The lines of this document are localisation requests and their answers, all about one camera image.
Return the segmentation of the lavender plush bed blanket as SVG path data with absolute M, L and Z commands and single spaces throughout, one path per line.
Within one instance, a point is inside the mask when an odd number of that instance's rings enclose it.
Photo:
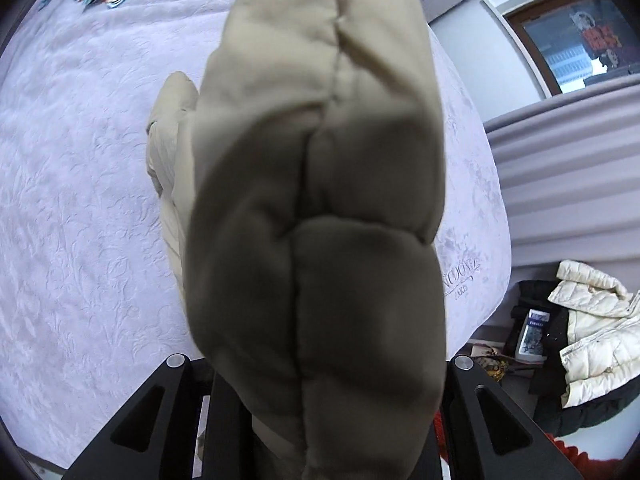
M 168 356 L 205 358 L 171 270 L 146 125 L 170 74 L 202 81 L 234 2 L 52 0 L 2 54 L 1 416 L 20 448 L 58 466 Z M 480 114 L 426 26 L 444 120 L 434 247 L 447 362 L 506 296 L 512 249 Z

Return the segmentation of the white puffer jacket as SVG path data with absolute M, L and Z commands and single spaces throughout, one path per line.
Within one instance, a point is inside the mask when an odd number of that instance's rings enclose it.
M 563 408 L 606 396 L 639 376 L 639 294 L 583 262 L 563 260 L 548 300 L 567 310 Z

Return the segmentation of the blue white box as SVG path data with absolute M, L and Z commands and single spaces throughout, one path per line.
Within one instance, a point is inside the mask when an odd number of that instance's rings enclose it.
M 530 309 L 526 314 L 518 343 L 515 347 L 515 359 L 518 362 L 539 365 L 544 362 L 542 337 L 550 321 L 550 314 Z

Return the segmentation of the window with stickers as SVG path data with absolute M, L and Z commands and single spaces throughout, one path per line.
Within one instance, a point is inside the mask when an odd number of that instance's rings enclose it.
M 614 0 L 483 0 L 546 96 L 639 73 L 639 33 Z

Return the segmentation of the beige puffer jacket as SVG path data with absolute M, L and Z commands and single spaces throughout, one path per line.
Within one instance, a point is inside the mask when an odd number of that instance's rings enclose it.
M 444 120 L 419 0 L 235 0 L 146 168 L 192 338 L 291 479 L 405 479 L 445 381 Z

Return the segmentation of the grey curtain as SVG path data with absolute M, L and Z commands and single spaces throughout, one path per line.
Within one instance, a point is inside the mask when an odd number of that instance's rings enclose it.
M 546 96 L 483 0 L 421 3 L 487 132 L 514 266 L 576 259 L 636 273 L 639 73 Z

